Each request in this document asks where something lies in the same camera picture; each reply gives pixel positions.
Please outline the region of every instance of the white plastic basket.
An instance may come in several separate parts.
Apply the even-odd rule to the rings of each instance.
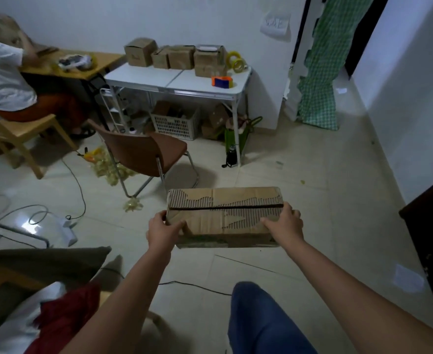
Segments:
[[[200,108],[197,108],[190,118],[174,118],[151,113],[154,129],[158,133],[175,136],[176,138],[194,140],[198,135]]]

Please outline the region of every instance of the green checkered curtain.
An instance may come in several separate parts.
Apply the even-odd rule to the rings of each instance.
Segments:
[[[304,123],[338,130],[332,81],[344,65],[355,29],[372,1],[326,2],[314,30],[313,47],[305,59],[308,75],[298,83],[302,93],[298,113]]]

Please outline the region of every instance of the white folding table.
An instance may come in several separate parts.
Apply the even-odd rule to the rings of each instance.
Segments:
[[[154,68],[154,66],[135,67],[126,63],[105,75],[105,80],[110,86],[111,94],[116,104],[119,103],[115,87],[146,91],[149,96],[151,107],[153,105],[151,104],[152,99],[150,92],[211,98],[222,101],[233,115],[237,164],[241,166],[241,152],[239,149],[239,133],[237,128],[237,107],[243,98],[243,95],[247,95],[247,85],[251,73],[251,67],[248,67],[247,70],[241,73],[229,71],[228,76],[233,78],[233,88],[224,89],[213,87],[210,78],[197,77],[195,75],[195,70],[193,69],[181,71],[177,69]],[[118,107],[118,112],[122,123],[125,124],[125,129],[128,132],[129,129],[126,126],[121,107]]]

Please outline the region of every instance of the blue pants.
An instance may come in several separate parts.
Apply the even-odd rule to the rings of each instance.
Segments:
[[[233,289],[228,337],[234,354],[316,353],[274,299],[252,282]]]

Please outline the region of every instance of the sandal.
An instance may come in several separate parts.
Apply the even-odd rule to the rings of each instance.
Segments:
[[[69,134],[69,136],[70,136],[71,139],[80,140],[80,139],[90,138],[94,134],[95,134],[95,130],[94,129],[82,128],[80,134]]]

